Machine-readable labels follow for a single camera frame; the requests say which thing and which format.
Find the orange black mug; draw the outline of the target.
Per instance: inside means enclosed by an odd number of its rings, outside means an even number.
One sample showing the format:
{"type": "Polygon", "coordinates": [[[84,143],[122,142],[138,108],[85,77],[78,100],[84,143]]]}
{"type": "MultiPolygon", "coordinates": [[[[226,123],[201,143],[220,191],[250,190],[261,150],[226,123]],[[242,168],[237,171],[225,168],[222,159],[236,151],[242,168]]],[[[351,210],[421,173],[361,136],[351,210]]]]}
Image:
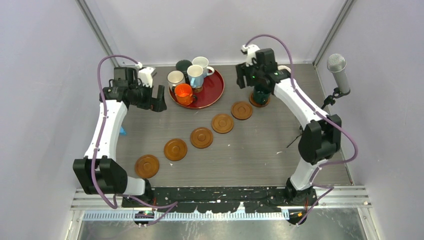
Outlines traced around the orange black mug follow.
{"type": "Polygon", "coordinates": [[[198,100],[197,96],[194,95],[191,85],[187,83],[178,84],[174,88],[174,94],[177,102],[182,106],[188,106],[198,100]]]}

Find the wooden coaster six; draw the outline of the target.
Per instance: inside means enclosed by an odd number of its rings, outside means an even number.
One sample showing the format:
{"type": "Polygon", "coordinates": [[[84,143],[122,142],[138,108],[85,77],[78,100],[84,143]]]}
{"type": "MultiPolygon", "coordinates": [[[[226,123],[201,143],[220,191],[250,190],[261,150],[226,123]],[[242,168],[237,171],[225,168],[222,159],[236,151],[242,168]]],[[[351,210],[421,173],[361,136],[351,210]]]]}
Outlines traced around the wooden coaster six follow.
{"type": "Polygon", "coordinates": [[[253,95],[254,95],[254,93],[252,92],[252,93],[250,94],[250,96],[249,96],[249,102],[250,102],[253,106],[257,107],[257,108],[263,108],[263,107],[266,107],[266,106],[270,103],[270,101],[271,101],[271,98],[269,97],[269,98],[267,99],[267,101],[266,101],[264,104],[259,104],[259,103],[257,103],[257,102],[255,102],[255,101],[254,101],[254,99],[253,99],[253,95]]]}

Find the dark green mug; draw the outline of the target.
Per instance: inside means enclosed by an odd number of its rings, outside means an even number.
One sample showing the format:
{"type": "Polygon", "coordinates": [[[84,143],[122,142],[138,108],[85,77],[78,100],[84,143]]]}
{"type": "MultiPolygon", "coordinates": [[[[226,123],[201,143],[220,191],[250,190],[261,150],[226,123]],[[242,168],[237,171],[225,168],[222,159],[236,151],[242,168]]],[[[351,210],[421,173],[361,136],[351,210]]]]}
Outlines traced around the dark green mug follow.
{"type": "Polygon", "coordinates": [[[260,106],[264,106],[270,100],[271,92],[261,86],[255,86],[252,92],[252,100],[260,106]]]}

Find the yellow cream mug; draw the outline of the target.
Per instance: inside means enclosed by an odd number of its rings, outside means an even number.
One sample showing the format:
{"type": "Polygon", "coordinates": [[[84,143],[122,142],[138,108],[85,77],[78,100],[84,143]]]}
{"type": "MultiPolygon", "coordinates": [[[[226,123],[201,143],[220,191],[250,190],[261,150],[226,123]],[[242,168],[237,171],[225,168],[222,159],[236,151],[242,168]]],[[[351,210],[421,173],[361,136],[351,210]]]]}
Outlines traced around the yellow cream mug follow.
{"type": "Polygon", "coordinates": [[[285,65],[279,65],[277,68],[278,68],[278,70],[280,70],[280,71],[286,70],[286,71],[288,71],[289,73],[291,73],[291,72],[292,72],[292,71],[291,71],[291,69],[290,69],[288,66],[285,66],[285,65]]]}

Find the wooden coaster one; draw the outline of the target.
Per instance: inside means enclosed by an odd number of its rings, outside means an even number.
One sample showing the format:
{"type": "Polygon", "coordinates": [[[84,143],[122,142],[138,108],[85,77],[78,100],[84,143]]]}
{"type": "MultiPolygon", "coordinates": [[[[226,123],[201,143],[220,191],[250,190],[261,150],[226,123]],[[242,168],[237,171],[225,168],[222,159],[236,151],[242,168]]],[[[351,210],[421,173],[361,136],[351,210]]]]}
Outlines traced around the wooden coaster one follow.
{"type": "Polygon", "coordinates": [[[252,116],[253,108],[246,101],[237,101],[231,106],[231,114],[237,120],[247,120],[252,116]]]}

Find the wooden coaster four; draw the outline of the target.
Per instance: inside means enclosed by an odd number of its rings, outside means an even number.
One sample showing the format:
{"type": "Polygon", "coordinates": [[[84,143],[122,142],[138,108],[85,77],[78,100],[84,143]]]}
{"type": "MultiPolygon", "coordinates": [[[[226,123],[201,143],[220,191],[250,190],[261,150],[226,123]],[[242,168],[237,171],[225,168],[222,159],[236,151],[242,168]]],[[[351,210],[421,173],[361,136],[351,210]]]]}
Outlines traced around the wooden coaster four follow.
{"type": "Polygon", "coordinates": [[[164,145],[163,152],[168,160],[175,162],[182,160],[186,156],[188,147],[184,140],[174,138],[164,145]]]}

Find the wooden coaster three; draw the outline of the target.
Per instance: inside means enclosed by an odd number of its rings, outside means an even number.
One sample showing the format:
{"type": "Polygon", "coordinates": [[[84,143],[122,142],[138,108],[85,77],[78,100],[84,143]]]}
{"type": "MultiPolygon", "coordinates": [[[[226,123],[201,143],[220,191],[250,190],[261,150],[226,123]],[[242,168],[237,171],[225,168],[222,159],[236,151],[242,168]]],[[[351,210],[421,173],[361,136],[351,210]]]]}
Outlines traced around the wooden coaster three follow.
{"type": "Polygon", "coordinates": [[[205,149],[209,147],[214,140],[212,131],[206,127],[198,127],[190,134],[191,144],[198,149],[205,149]]]}

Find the wooden coaster two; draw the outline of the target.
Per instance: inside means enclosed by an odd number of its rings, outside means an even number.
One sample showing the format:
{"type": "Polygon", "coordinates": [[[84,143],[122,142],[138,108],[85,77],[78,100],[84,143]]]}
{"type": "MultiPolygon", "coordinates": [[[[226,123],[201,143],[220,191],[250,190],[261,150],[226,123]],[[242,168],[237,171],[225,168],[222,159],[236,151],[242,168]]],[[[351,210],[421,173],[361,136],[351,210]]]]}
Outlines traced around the wooden coaster two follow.
{"type": "Polygon", "coordinates": [[[212,118],[211,127],[219,134],[226,134],[234,128],[234,120],[228,114],[220,113],[212,118]]]}

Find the wooden coaster five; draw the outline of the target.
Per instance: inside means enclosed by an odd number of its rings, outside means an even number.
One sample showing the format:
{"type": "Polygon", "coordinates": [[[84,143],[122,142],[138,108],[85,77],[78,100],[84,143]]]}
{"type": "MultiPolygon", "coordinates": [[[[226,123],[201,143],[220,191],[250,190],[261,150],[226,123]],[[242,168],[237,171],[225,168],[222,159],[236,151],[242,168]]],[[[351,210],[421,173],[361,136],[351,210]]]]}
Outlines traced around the wooden coaster five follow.
{"type": "Polygon", "coordinates": [[[158,158],[151,154],[141,156],[134,165],[135,173],[143,179],[154,177],[159,169],[160,162],[158,158]]]}

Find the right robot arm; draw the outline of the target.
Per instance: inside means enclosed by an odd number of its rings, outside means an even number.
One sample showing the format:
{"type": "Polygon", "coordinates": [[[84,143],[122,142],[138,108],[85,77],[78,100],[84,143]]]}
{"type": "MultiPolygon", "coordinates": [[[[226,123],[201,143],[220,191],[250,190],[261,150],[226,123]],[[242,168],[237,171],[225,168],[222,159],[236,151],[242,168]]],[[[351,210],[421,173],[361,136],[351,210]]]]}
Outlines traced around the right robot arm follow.
{"type": "Polygon", "coordinates": [[[303,132],[298,143],[300,161],[287,180],[283,199],[289,205],[311,203],[312,182],[320,166],[340,150],[342,121],[314,104],[291,73],[278,66],[271,48],[243,45],[244,63],[236,65],[237,85],[253,88],[253,101],[265,105],[270,95],[281,100],[299,121],[303,132]]]}

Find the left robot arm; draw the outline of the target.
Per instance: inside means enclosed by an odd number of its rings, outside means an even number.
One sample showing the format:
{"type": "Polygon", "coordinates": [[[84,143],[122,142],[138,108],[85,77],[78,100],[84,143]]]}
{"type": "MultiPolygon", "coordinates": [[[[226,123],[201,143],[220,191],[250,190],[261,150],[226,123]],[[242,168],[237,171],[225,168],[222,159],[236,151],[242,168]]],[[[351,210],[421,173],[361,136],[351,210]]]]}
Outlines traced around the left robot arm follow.
{"type": "Polygon", "coordinates": [[[153,193],[145,177],[134,178],[117,162],[117,143],[120,129],[130,106],[162,112],[167,109],[165,86],[159,85],[153,97],[153,67],[116,67],[114,77],[99,94],[99,117],[91,143],[84,157],[75,159],[73,171],[84,192],[133,195],[141,207],[153,202],[153,193]]]}

